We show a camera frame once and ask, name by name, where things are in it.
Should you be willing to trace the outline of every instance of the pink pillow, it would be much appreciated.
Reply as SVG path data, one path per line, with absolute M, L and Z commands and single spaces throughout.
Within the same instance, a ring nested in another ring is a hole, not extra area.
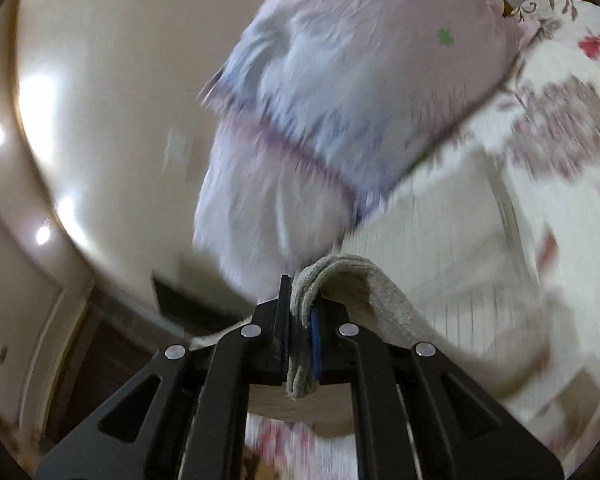
M 254 304 L 278 296 L 354 222 L 351 198 L 295 154 L 259 147 L 263 128 L 231 114 L 218 123 L 194 216 L 194 247 Z
M 262 120 L 364 209 L 490 94 L 534 27 L 502 0 L 266 0 L 205 101 Z

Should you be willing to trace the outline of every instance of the floral bedding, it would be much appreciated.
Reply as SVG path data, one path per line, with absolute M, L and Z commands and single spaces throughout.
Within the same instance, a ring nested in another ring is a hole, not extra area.
M 506 406 L 569 475 L 600 438 L 600 8 L 529 0 L 514 15 L 541 22 L 532 48 L 395 194 L 427 192 L 483 147 L 528 223 L 520 231 L 529 260 L 547 229 L 554 234 L 546 286 L 568 309 L 546 362 Z M 357 478 L 353 436 L 322 439 L 302 424 L 250 416 L 245 444 L 244 478 Z

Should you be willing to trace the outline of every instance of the red flower pattern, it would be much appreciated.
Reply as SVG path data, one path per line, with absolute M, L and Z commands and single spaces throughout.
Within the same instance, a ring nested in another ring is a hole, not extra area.
M 301 424 L 292 430 L 286 422 L 281 420 L 264 419 L 260 427 L 260 434 L 256 440 L 253 452 L 259 455 L 266 463 L 285 466 L 287 462 L 287 448 L 291 444 L 292 435 L 298 440 L 294 453 L 300 453 L 304 460 L 314 448 L 314 435 Z
M 578 46 L 589 59 L 598 59 L 600 57 L 600 36 L 587 36 L 578 43 Z

